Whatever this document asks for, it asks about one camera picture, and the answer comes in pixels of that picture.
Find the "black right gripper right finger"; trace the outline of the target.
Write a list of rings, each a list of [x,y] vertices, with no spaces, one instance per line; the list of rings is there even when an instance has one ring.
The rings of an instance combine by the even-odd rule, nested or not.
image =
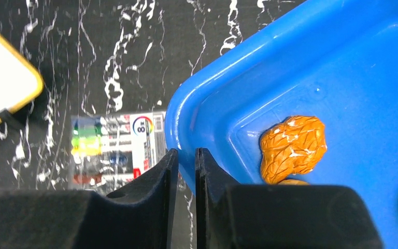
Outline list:
[[[333,185],[246,185],[195,155],[198,248],[383,248],[366,205]]]

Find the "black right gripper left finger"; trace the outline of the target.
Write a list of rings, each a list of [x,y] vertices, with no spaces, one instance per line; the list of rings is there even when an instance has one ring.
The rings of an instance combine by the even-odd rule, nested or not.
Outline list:
[[[103,196],[0,190],[0,248],[170,248],[178,151]]]

